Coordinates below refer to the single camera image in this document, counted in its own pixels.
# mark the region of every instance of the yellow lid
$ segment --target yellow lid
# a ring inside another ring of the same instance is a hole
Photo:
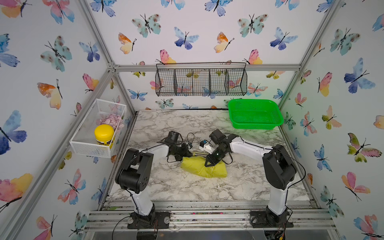
[[[95,138],[99,142],[112,140],[113,134],[113,127],[108,124],[102,124],[95,129]]]

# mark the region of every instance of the wallpaper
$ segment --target wallpaper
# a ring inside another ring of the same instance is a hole
[[[106,62],[99,55],[76,1],[10,0],[0,4],[2,232],[81,106],[92,95]],[[66,172],[67,168],[61,174],[72,183],[76,170]],[[46,206],[47,201],[51,202],[44,197],[41,201]],[[51,213],[40,214],[51,222]]]
[[[209,94],[209,90],[207,94],[201,96],[187,96],[189,94],[188,89],[186,89],[185,94],[180,93],[179,96],[157,96],[155,72],[141,73],[140,77],[131,72],[121,72],[119,74],[135,111],[138,111],[148,108],[228,108],[228,102],[231,99],[238,98],[269,99],[279,104],[294,73],[293,71],[248,71],[247,93],[244,96],[216,96],[215,92]]]
[[[343,240],[384,235],[383,10],[382,1],[346,1],[282,108],[297,159]]]
[[[332,1],[88,2],[116,64],[152,65],[242,61],[255,49],[251,64],[299,64]]]

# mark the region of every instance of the wire basket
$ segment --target wire basket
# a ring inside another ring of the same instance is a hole
[[[244,96],[248,84],[246,63],[232,63],[232,66],[225,64],[220,67],[213,64],[157,64],[157,96]]]
[[[120,131],[116,129],[112,137],[112,147],[99,145],[95,138],[95,128],[101,124],[101,121],[110,114],[120,115],[124,118],[127,106],[119,103],[96,99],[80,126],[76,129],[70,144],[77,154],[83,154],[94,157],[111,157],[117,142]]]

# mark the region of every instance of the yellow jar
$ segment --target yellow jar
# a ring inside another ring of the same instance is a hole
[[[95,138],[100,145],[112,147],[113,127],[108,124],[102,124],[95,129]]]

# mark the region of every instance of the orange butterfly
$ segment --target orange butterfly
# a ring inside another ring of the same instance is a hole
[[[56,86],[57,87],[46,83],[37,83],[37,88],[39,89],[40,93],[47,98],[51,98],[50,106],[52,108],[59,109],[61,107],[61,99],[63,99],[63,96],[60,92],[59,79],[56,79]]]

